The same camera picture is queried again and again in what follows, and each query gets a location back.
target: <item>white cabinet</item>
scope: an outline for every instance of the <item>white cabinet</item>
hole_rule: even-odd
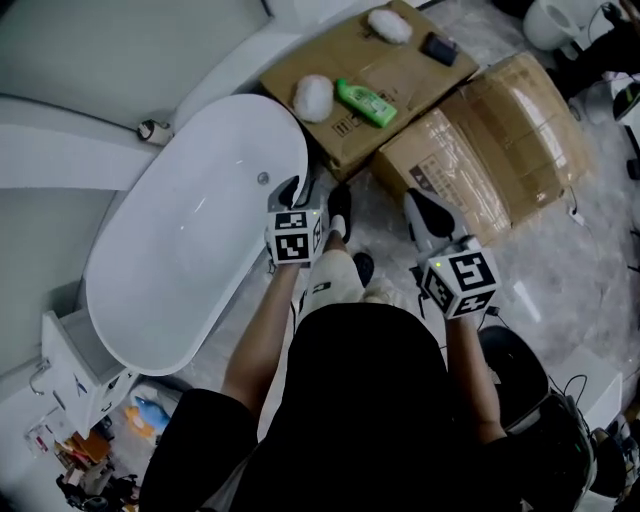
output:
[[[41,380],[82,437],[127,396],[138,374],[107,351],[86,309],[58,319],[42,315],[42,356],[51,368]]]

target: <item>black sneaker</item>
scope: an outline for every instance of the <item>black sneaker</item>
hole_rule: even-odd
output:
[[[336,215],[342,215],[346,226],[345,235],[342,241],[346,244],[351,237],[351,192],[349,185],[341,183],[329,194],[327,202],[329,210],[329,219],[333,219]]]
[[[353,262],[356,264],[356,268],[358,269],[360,282],[362,283],[363,288],[366,288],[371,282],[373,271],[375,269],[373,258],[364,252],[359,252],[353,257]]]

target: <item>black shirt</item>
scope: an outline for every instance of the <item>black shirt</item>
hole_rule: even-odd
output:
[[[232,511],[518,510],[508,440],[475,446],[454,403],[438,345],[413,315],[382,304],[324,307],[298,328],[262,443],[237,401],[185,394],[140,510],[169,510],[172,499],[196,510],[248,456]]]

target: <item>cardboard box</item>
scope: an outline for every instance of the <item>cardboard box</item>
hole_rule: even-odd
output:
[[[300,120],[326,152],[326,163],[339,181],[355,174],[381,144],[478,69],[462,51],[452,67],[421,53],[419,48],[429,32],[444,34],[401,0],[387,8],[413,27],[408,44],[393,45],[381,39],[369,28],[367,11],[298,48],[260,77],[267,91],[292,112],[296,85],[311,74],[364,85],[398,109],[386,128],[374,126],[338,100],[326,121],[313,124]]]
[[[506,59],[382,146],[372,172],[402,202],[435,191],[483,244],[560,197],[590,167],[566,103],[535,58]]]

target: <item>floor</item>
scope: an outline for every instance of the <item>floor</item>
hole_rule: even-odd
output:
[[[495,9],[489,0],[446,0],[429,7],[425,15],[453,37],[483,67],[528,49],[521,23]],[[540,56],[548,63],[548,56]],[[625,163],[633,150],[624,130],[613,120],[594,125],[586,120],[581,102],[580,126],[594,154],[594,172],[574,186],[581,227],[567,215],[571,196],[551,205],[517,228],[495,248],[504,284],[495,304],[502,318],[525,339],[548,368],[560,364],[578,345],[584,345],[618,368],[625,378],[625,401],[635,392],[640,367],[640,275],[627,264],[640,260],[629,235],[632,197],[636,184]],[[328,192],[333,179],[321,173],[319,183]],[[416,250],[409,240],[400,212],[368,171],[352,183],[354,252],[364,250],[376,263],[376,275],[389,278],[409,297],[418,314],[417,289],[409,268]],[[208,337],[200,352],[175,377],[187,383],[219,390],[235,344],[256,309],[270,276],[267,262],[259,260],[239,289],[228,313]],[[304,290],[303,272],[295,297]],[[521,283],[539,317],[520,299],[514,285]],[[427,324],[443,341],[443,324],[429,312]],[[292,336],[291,326],[286,346]],[[278,408],[284,385],[286,350],[260,420],[263,436]],[[119,414],[112,415],[118,441],[116,456],[139,475],[144,473],[152,447],[143,446],[125,428]]]

